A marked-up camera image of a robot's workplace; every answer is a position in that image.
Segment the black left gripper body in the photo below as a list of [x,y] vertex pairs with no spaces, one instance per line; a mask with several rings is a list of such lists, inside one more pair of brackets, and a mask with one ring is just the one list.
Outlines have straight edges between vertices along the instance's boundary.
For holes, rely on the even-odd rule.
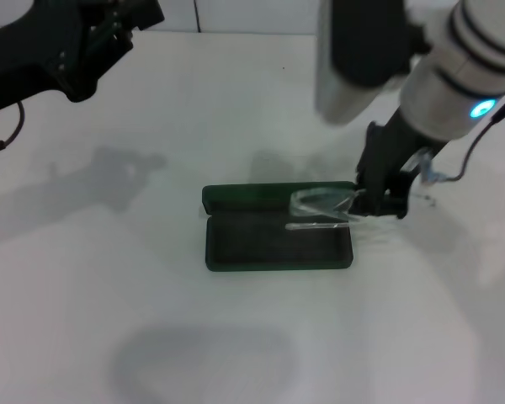
[[79,28],[78,1],[35,1],[0,28],[0,110],[38,93],[59,91],[73,103],[91,98],[88,34]]

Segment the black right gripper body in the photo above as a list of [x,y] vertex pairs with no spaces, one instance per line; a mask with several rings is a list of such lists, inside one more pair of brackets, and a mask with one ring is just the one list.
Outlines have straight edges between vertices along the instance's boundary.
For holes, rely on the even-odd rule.
[[403,169],[422,149],[436,156],[447,143],[414,130],[399,109],[385,125],[371,122],[364,146],[365,189],[409,189],[419,174],[417,166]]

